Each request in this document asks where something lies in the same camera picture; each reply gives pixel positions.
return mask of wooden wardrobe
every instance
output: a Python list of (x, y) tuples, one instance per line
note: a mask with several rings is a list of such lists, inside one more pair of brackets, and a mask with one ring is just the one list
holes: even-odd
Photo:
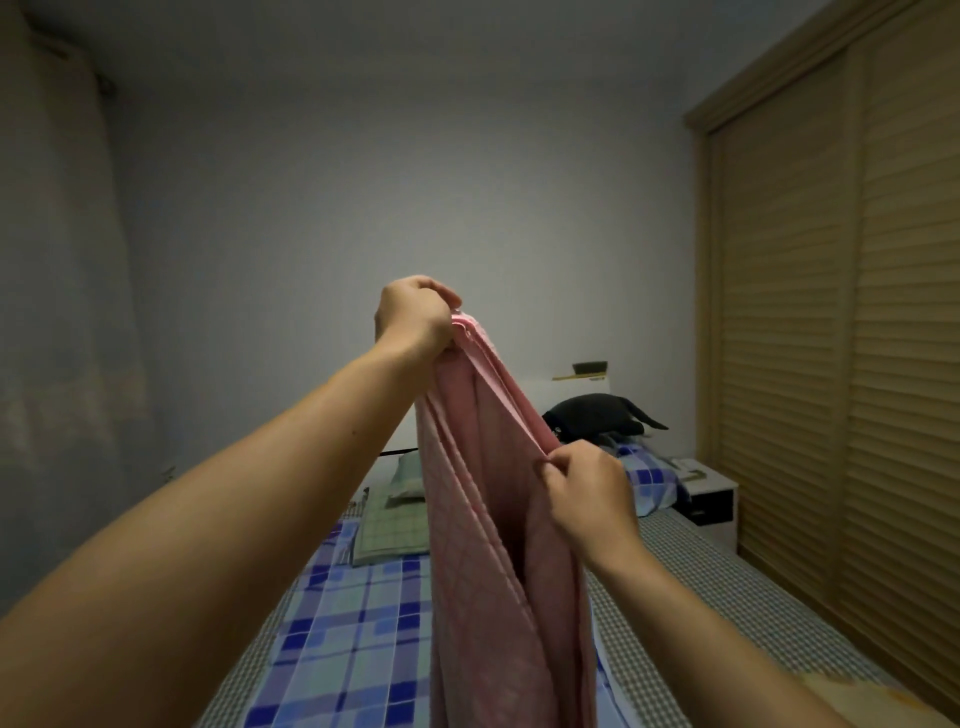
[(701, 456), (742, 555), (960, 720), (960, 0), (838, 5), (688, 118)]

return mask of curtain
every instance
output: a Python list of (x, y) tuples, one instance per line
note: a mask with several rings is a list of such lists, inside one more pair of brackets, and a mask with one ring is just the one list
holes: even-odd
[(0, 0), (0, 614), (159, 484), (96, 81)]

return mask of louvered door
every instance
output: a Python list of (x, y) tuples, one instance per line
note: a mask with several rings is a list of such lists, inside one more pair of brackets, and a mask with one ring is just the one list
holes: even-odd
[(840, 613), (960, 700), (960, 3), (864, 55)]
[(837, 60), (711, 140), (721, 280), (713, 460), (741, 484), (740, 544), (817, 598), (839, 364), (842, 107)]

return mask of pink towel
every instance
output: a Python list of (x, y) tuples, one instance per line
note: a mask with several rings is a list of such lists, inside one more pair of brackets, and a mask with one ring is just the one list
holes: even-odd
[(434, 728), (592, 728), (583, 571), (534, 463), (560, 443), (469, 316), (417, 402), (430, 524)]

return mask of nightstand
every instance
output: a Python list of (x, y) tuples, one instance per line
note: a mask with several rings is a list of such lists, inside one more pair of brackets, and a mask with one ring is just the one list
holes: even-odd
[(686, 490), (690, 498), (677, 493), (674, 508), (700, 526), (704, 535), (716, 544), (736, 553), (739, 486), (699, 460), (677, 458), (673, 462), (678, 466), (678, 475), (682, 475), (683, 470), (701, 471), (706, 475), (678, 484), (678, 488)]

